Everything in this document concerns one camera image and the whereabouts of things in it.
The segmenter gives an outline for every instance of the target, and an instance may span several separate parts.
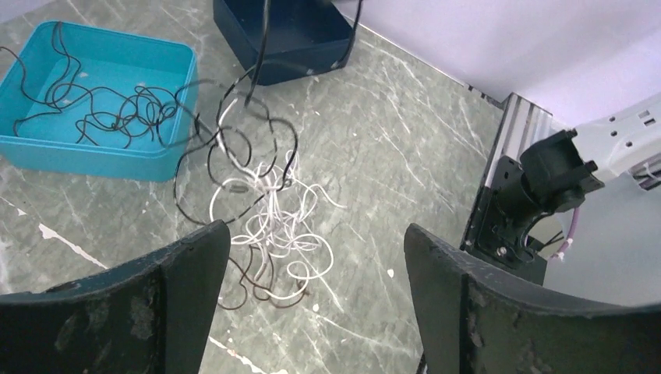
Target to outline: tangled cable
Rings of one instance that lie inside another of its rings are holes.
[[[235,306],[222,305],[219,299],[219,306],[227,310],[238,309],[246,303],[248,289],[243,284],[243,281],[246,281],[253,286],[253,297],[260,301],[270,302],[276,308],[288,308],[299,303],[303,297],[309,294],[307,288],[311,280],[321,279],[325,283],[321,277],[333,266],[334,255],[329,243],[319,235],[314,234],[306,220],[311,217],[312,212],[318,203],[319,195],[317,192],[319,191],[321,191],[321,194],[332,205],[343,207],[333,201],[320,185],[307,185],[301,182],[299,179],[299,164],[297,156],[299,137],[295,131],[294,125],[284,118],[273,117],[265,103],[253,96],[263,65],[278,64],[289,69],[298,70],[303,74],[314,73],[310,72],[305,66],[294,65],[277,60],[265,60],[266,40],[269,32],[270,0],[264,1],[263,40],[261,42],[260,53],[256,64],[247,69],[243,75],[227,87],[224,95],[219,100],[215,118],[216,125],[214,126],[206,124],[200,117],[199,113],[195,114],[190,108],[187,108],[181,100],[182,92],[192,86],[210,84],[216,87],[225,88],[222,83],[219,83],[214,79],[201,79],[189,83],[186,86],[179,88],[175,93],[171,93],[162,87],[143,86],[139,84],[133,88],[133,93],[126,96],[110,87],[98,86],[88,89],[76,83],[76,77],[80,76],[83,67],[81,61],[78,58],[71,56],[65,47],[64,40],[62,39],[61,22],[56,23],[53,28],[51,46],[57,54],[66,58],[65,71],[49,86],[49,88],[46,89],[43,100],[31,97],[26,92],[25,82],[28,70],[20,57],[8,48],[0,47],[0,51],[9,52],[22,69],[23,74],[20,82],[20,91],[23,96],[36,104],[42,104],[50,109],[50,111],[44,111],[27,118],[15,120],[13,125],[15,136],[20,136],[21,128],[31,119],[42,115],[62,114],[66,109],[73,105],[81,104],[85,100],[89,100],[89,113],[76,120],[73,124],[80,133],[80,136],[75,140],[75,143],[85,142],[95,146],[105,146],[106,144],[96,138],[93,133],[96,132],[99,135],[103,135],[113,132],[126,137],[126,143],[123,145],[123,148],[125,149],[130,148],[132,141],[135,138],[143,136],[150,136],[151,141],[157,140],[164,148],[189,144],[188,149],[179,158],[176,165],[175,178],[172,184],[172,195],[177,209],[187,220],[194,224],[205,225],[206,223],[194,218],[192,214],[183,209],[177,189],[182,162],[191,154],[205,148],[208,149],[207,174],[211,181],[218,186],[209,206],[209,216],[212,221],[214,221],[215,218],[214,204],[218,200],[221,192],[227,192],[230,194],[246,193],[249,191],[256,192],[258,196],[252,204],[246,207],[240,214],[235,217],[224,218],[224,222],[230,224],[241,219],[247,215],[252,208],[256,207],[256,213],[245,222],[245,230],[247,234],[236,235],[232,238],[233,245],[247,245],[249,249],[249,262],[246,267],[242,267],[232,257],[229,259],[230,263],[234,264],[241,274],[239,286],[244,291],[244,297],[242,302]],[[331,66],[332,69],[345,62],[349,56],[355,42],[355,34],[359,25],[361,10],[362,0],[359,0],[349,46],[342,57],[333,63]],[[252,84],[250,85],[249,91],[247,93],[238,91],[237,86],[251,74],[253,74],[253,76],[251,77]],[[121,104],[118,104],[117,106],[116,112],[98,111],[95,109],[94,97],[100,92],[109,92],[122,99]],[[235,97],[226,105],[232,94],[234,94]],[[239,97],[244,97],[245,99],[245,112],[256,119],[264,121],[269,127],[270,134],[273,136],[273,158],[268,163],[260,162],[254,169],[249,168],[253,161],[253,145],[249,141],[248,136],[235,126],[225,124],[227,114],[238,102]],[[168,119],[175,117],[179,111],[184,112],[193,119],[193,134],[186,139],[164,139],[161,135],[162,125]],[[283,168],[277,166],[278,143],[274,134],[274,128],[276,126],[285,127],[292,134],[294,140],[292,149],[285,154],[285,166]],[[248,150],[248,156],[243,162],[239,161],[237,158],[238,153],[227,143],[226,135],[229,132],[237,134],[242,139],[242,144],[245,144],[245,147]],[[197,144],[189,143],[189,141],[194,139],[198,140]],[[241,172],[243,178],[227,178],[223,182],[220,182],[219,179],[213,175],[211,170],[211,158],[215,150],[223,152],[231,161],[234,168]],[[284,210],[281,208],[281,201],[277,195],[283,191],[293,191],[296,193],[299,199],[299,205],[296,210]],[[318,271],[308,260],[305,253],[310,253],[321,247],[327,249],[330,256],[330,263],[324,270]],[[251,277],[249,271],[253,265],[254,252],[259,252],[261,263],[256,274]],[[291,261],[286,266],[288,275],[295,280],[297,290],[286,296],[276,295],[274,293],[276,269],[273,258],[284,259],[289,257],[292,253],[296,253],[302,258],[302,260],[297,259]],[[339,306],[339,302],[333,291],[327,284],[326,287],[334,296],[335,303]],[[282,305],[276,301],[289,301],[290,303],[288,305]]]
[[[150,134],[151,141],[157,138],[164,148],[182,145],[188,141],[188,139],[184,139],[173,143],[169,143],[169,140],[166,142],[163,140],[160,131],[160,127],[168,119],[174,118],[177,110],[182,107],[178,98],[182,90],[171,93],[169,90],[157,86],[138,85],[134,87],[133,94],[125,96],[107,86],[88,89],[75,83],[76,77],[82,74],[83,65],[78,58],[72,56],[66,49],[62,39],[62,22],[56,23],[53,27],[51,47],[55,53],[66,58],[66,66],[64,72],[46,89],[44,99],[41,100],[26,92],[25,85],[28,70],[23,60],[9,48],[0,46],[0,51],[10,53],[22,70],[19,89],[23,96],[35,104],[41,104],[51,109],[51,111],[42,111],[15,120],[13,123],[14,136],[20,136],[20,128],[32,119],[44,115],[60,115],[64,110],[89,99],[89,113],[74,123],[75,128],[80,133],[80,137],[74,142],[76,144],[86,140],[95,146],[108,145],[101,143],[99,139],[95,139],[90,134],[90,129],[99,130],[98,134],[117,132],[124,135],[126,137],[125,145],[122,147],[124,149],[129,148],[135,138],[145,136],[147,133]],[[77,90],[82,91],[82,93],[74,94]],[[95,108],[94,98],[100,92],[114,94],[122,99],[120,104],[117,105],[116,112],[99,111]]]
[[[218,123],[219,127],[222,127],[225,116],[236,102],[237,99],[234,99],[223,112]],[[234,236],[232,238],[232,244],[248,245],[251,248],[259,249],[262,256],[262,263],[254,277],[255,282],[262,277],[271,257],[284,259],[289,257],[292,251],[297,252],[303,258],[303,261],[291,261],[287,265],[286,270],[290,277],[297,281],[303,281],[303,284],[299,285],[299,289],[288,296],[279,296],[270,290],[264,290],[266,295],[277,300],[295,298],[305,291],[309,281],[321,278],[324,274],[328,273],[334,263],[333,250],[330,244],[321,236],[314,234],[306,222],[319,201],[319,196],[315,192],[315,189],[321,191],[328,202],[335,207],[345,208],[346,206],[339,205],[333,201],[321,185],[307,185],[299,179],[299,161],[292,150],[288,151],[286,155],[286,158],[292,161],[288,163],[290,167],[289,173],[285,173],[285,170],[277,165],[265,163],[260,163],[255,170],[249,170],[241,165],[234,155],[229,153],[228,156],[234,166],[243,172],[243,178],[228,178],[218,186],[209,203],[209,218],[212,221],[215,220],[214,205],[217,201],[218,194],[220,191],[226,189],[228,185],[243,185],[246,189],[256,192],[260,198],[256,203],[256,213],[245,223],[245,232],[247,235]],[[283,178],[278,176],[278,171],[283,176],[287,175],[287,181],[290,181],[290,183],[286,183]],[[298,208],[296,210],[287,211],[281,207],[281,201],[278,197],[278,193],[281,191],[293,191],[296,193],[298,198]],[[311,252],[321,247],[327,249],[330,256],[330,263],[325,270],[318,271],[305,256],[304,252]],[[303,276],[296,273],[293,270],[295,266],[302,268],[306,275]]]

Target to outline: white wall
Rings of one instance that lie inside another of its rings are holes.
[[[354,2],[339,2],[347,16]],[[661,92],[660,0],[365,0],[362,23],[497,100],[573,124]]]

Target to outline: teal plastic bin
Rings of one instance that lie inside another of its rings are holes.
[[[51,44],[57,24],[48,21],[37,26],[19,54],[27,68],[26,92],[40,100],[63,74],[67,63]],[[75,83],[87,89],[107,86],[130,96],[135,94],[136,86],[158,86],[174,93],[197,79],[195,53],[184,44],[75,23],[62,23],[62,41],[69,54],[81,61]],[[16,136],[15,120],[51,111],[21,93],[22,78],[23,70],[14,62],[0,83],[0,154],[18,168],[155,182],[174,177],[177,161],[186,148],[183,140],[189,136],[193,121],[183,109],[159,127],[164,143],[179,142],[177,146],[163,147],[146,133],[124,149],[126,135],[101,131],[95,134],[98,146],[76,143],[81,134],[76,121],[90,113],[89,98],[61,114],[24,122]],[[184,89],[178,98],[193,111],[196,86]],[[122,102],[116,95],[100,92],[94,95],[94,111],[117,113]]]

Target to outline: black bracket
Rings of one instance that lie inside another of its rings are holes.
[[[535,261],[543,244],[528,233],[543,217],[580,206],[585,194],[603,187],[592,176],[593,161],[584,162],[561,131],[530,146],[517,162],[498,159],[489,187],[478,195],[466,238],[472,251],[517,269]]]

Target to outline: gray marble floor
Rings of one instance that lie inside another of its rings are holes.
[[[197,53],[201,77],[230,83],[242,72],[211,19],[210,1],[152,3],[56,0],[0,24],[0,45],[18,51],[41,21],[71,20],[185,42]],[[0,55],[0,72],[10,62]],[[207,118],[218,94],[200,91],[198,109]],[[348,208],[322,202],[312,218],[335,253],[328,288],[313,282],[293,309],[250,300],[235,312],[217,310],[200,372],[414,372],[422,347],[403,234],[416,222],[458,244],[501,112],[365,30],[346,69],[259,88],[258,96],[300,132],[301,179],[325,186]],[[261,134],[256,130],[254,141],[261,138],[265,150]],[[186,205],[200,218],[214,191],[204,162],[204,155],[191,157],[182,174]],[[214,160],[218,173],[229,175],[224,162]],[[97,273],[100,264],[120,264],[194,229],[176,210],[171,183],[20,170],[0,157],[0,197],[5,293]],[[239,203],[222,201],[217,212],[231,216]],[[241,225],[231,229],[238,234]],[[232,255],[247,260],[244,248]],[[221,295],[231,301],[241,290],[229,269]]]

